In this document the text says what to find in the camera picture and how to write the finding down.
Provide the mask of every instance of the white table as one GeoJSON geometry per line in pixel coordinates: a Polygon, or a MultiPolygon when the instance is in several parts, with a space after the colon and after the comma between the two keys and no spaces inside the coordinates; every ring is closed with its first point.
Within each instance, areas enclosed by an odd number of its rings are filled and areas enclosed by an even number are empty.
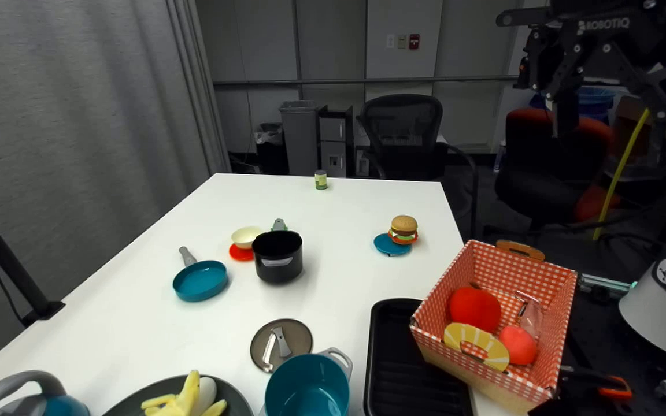
{"type": "MultiPolygon", "coordinates": [[[[363,413],[370,306],[381,298],[426,298],[459,252],[463,237],[437,182],[343,180],[319,191],[313,178],[217,172],[129,243],[0,350],[0,379],[20,370],[54,372],[65,388],[104,413],[165,376],[199,370],[234,383],[263,407],[269,373],[250,360],[255,331],[294,317],[314,335],[314,350],[337,347],[354,357],[350,413],[363,413]],[[377,254],[372,237],[392,215],[421,223],[412,254],[377,254]],[[228,236],[274,216],[302,236],[302,274],[263,284],[255,262],[230,260],[228,236]],[[180,302],[170,288],[182,268],[177,247],[226,262],[230,286],[205,302],[180,302]]],[[[474,398],[477,413],[499,407],[474,398]]]]}

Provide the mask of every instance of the floor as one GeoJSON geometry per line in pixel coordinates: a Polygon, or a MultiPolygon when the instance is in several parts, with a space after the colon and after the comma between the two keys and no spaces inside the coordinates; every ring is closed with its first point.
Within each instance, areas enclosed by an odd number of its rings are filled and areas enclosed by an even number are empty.
{"type": "MultiPolygon", "coordinates": [[[[634,216],[604,228],[604,237],[592,240],[592,231],[566,231],[566,227],[545,227],[541,232],[528,232],[529,220],[510,210],[492,191],[492,165],[478,165],[477,227],[464,215],[464,206],[456,202],[464,188],[454,188],[459,180],[443,182],[451,210],[464,237],[478,240],[520,240],[545,252],[545,258],[566,268],[604,274],[622,281],[639,280],[655,260],[657,244],[647,243],[647,215],[634,216]]],[[[578,292],[570,312],[565,362],[617,372],[634,385],[629,413],[666,413],[655,388],[666,379],[666,354],[639,336],[620,317],[617,299],[578,292]]],[[[587,398],[555,405],[560,409],[538,409],[537,413],[620,413],[604,402],[592,405],[587,398]]]]}

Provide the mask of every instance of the orange basket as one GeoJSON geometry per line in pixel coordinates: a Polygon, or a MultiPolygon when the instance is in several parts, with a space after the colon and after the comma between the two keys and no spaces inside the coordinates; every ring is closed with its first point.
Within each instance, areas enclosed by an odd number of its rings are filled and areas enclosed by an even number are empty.
{"type": "Polygon", "coordinates": [[[510,410],[529,410],[558,391],[565,336],[575,288],[575,273],[543,260],[543,252],[520,243],[488,244],[469,240],[446,274],[418,304],[410,331],[422,357],[463,379],[474,391],[510,410]],[[524,295],[538,299],[538,357],[529,368],[509,365],[496,372],[469,354],[443,344],[449,295],[454,288],[478,284],[501,304],[499,331],[510,323],[524,295]]]}

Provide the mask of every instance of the office chair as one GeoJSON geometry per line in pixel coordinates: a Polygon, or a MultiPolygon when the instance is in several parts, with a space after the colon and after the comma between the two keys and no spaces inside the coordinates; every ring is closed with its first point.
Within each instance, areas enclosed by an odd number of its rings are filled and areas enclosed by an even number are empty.
{"type": "Polygon", "coordinates": [[[366,101],[359,123],[370,139],[375,172],[398,180],[440,180],[459,232],[471,237],[478,172],[466,152],[437,140],[441,115],[441,101],[430,95],[385,95],[366,101]]]}
{"type": "Polygon", "coordinates": [[[518,109],[506,115],[506,147],[494,178],[494,194],[543,223],[596,220],[604,187],[596,185],[612,143],[612,128],[581,115],[570,136],[553,136],[553,117],[543,109],[518,109]]]}
{"type": "Polygon", "coordinates": [[[381,178],[437,180],[443,146],[437,146],[441,101],[428,95],[385,95],[363,104],[361,127],[370,139],[370,162],[381,178]]]}

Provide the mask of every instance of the stand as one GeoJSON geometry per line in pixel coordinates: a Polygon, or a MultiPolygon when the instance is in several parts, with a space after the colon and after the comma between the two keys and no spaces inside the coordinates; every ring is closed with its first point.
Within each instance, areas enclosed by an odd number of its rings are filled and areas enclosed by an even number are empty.
{"type": "Polygon", "coordinates": [[[36,318],[51,318],[63,302],[60,299],[49,299],[34,280],[28,274],[28,269],[18,262],[10,244],[0,236],[0,266],[14,281],[14,286],[23,292],[23,298],[29,302],[32,312],[23,317],[23,323],[29,326],[36,318]]]}

